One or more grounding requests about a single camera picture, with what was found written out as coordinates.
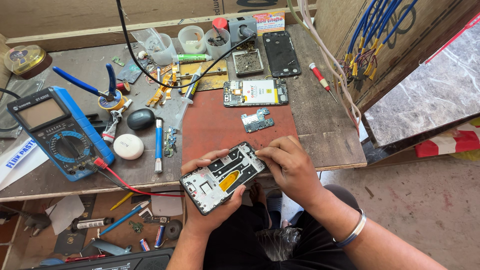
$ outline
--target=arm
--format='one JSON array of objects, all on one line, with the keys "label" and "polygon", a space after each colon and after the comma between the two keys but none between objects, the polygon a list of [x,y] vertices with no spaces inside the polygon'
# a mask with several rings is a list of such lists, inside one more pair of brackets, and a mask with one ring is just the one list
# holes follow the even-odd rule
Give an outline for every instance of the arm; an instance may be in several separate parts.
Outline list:
[{"label": "arm", "polygon": [[[199,167],[210,165],[212,160],[228,155],[228,149],[212,151],[203,157],[191,160],[181,167],[181,174],[185,175]],[[210,233],[218,228],[241,205],[241,196],[246,186],[239,185],[230,197],[221,206],[209,215],[203,216],[186,196],[188,219],[180,233],[177,246],[168,263],[167,270],[202,269],[204,265],[205,248]]]},{"label": "arm", "polygon": [[[267,163],[283,192],[336,240],[344,240],[357,226],[360,214],[322,187],[312,160],[295,137],[276,139],[255,154]],[[358,269],[445,269],[370,219],[343,250]]]}]

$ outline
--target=foot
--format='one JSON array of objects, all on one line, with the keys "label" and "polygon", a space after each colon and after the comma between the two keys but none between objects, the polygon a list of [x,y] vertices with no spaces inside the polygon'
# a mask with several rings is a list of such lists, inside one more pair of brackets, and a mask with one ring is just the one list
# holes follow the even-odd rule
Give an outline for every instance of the foot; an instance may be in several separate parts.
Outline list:
[{"label": "foot", "polygon": [[282,221],[282,228],[286,228],[287,226],[290,226],[292,223],[290,223],[288,220],[283,220]]},{"label": "foot", "polygon": [[[265,205],[265,209],[267,209],[267,198],[265,197],[264,188],[260,183],[254,183],[250,189],[250,200],[252,200],[252,204],[256,202],[261,202]],[[270,216],[268,216],[268,228],[272,227],[272,220]]]}]

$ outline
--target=red screwdriver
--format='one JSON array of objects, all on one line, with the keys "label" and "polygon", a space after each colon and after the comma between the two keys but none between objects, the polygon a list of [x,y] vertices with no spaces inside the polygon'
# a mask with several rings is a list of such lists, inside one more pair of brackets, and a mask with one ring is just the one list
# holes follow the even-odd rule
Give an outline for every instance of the red screwdriver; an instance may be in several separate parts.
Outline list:
[{"label": "red screwdriver", "polygon": [[77,257],[77,258],[68,257],[68,258],[65,259],[65,262],[74,262],[74,261],[79,261],[79,260],[92,260],[92,259],[98,259],[98,258],[103,258],[103,257],[107,257],[107,255],[98,254],[98,255],[91,255],[91,256],[87,256],[87,257]]},{"label": "red screwdriver", "polygon": [[333,93],[330,91],[330,86],[328,85],[327,80],[325,80],[325,78],[322,76],[318,68],[315,66],[315,63],[311,63],[308,67],[313,71],[313,74],[315,74],[315,76],[318,78],[318,81],[325,88],[325,90],[327,90],[327,92],[332,95],[333,99],[335,99],[335,102],[339,104]]}]

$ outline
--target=yellow pencil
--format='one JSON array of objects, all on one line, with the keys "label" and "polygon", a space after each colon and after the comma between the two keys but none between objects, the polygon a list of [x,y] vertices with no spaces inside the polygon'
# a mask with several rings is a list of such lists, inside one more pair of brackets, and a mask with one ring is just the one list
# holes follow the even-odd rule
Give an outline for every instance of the yellow pencil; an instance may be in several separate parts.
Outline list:
[{"label": "yellow pencil", "polygon": [[124,201],[126,201],[128,198],[130,198],[131,196],[133,195],[133,192],[129,192],[127,195],[125,195],[125,197],[123,197],[118,203],[116,203],[111,209],[110,211],[112,211],[113,209],[117,208],[120,204],[122,204]]}]

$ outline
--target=plastic cup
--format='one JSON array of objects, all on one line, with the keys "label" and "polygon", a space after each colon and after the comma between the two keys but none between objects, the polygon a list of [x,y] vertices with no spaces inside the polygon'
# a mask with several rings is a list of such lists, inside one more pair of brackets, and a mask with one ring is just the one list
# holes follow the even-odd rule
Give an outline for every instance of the plastic cup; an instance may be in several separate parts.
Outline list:
[{"label": "plastic cup", "polygon": [[[210,55],[212,57],[212,59],[220,58],[220,56],[222,56],[222,54],[224,54],[226,51],[228,51],[230,48],[232,48],[232,43],[230,41],[230,33],[227,30],[222,29],[222,28],[220,28],[218,30],[218,32],[227,41],[227,43],[222,45],[222,46],[218,46],[218,47],[212,46],[212,45],[210,45],[210,42],[208,42],[209,38],[211,38],[211,37],[215,38],[215,37],[218,36],[215,29],[210,29],[204,36],[205,45],[207,46],[208,55]],[[227,54],[224,57],[224,59],[227,58],[228,56],[230,56],[230,53]]]},{"label": "plastic cup", "polygon": [[[197,41],[198,38],[195,33],[199,33],[200,36],[202,37],[199,41]],[[204,42],[204,39],[205,37],[204,37],[203,29],[195,25],[184,27],[179,32],[179,41],[185,54],[205,53],[207,47]],[[194,42],[193,44],[187,44],[187,41],[190,41],[190,40],[195,40],[196,42]]]},{"label": "plastic cup", "polygon": [[177,54],[177,51],[173,46],[172,39],[167,34],[160,33],[158,35],[162,39],[162,42],[165,45],[165,47],[167,48],[163,51],[159,51],[152,54],[152,57],[155,63],[161,66],[166,66],[172,63],[172,54]]}]

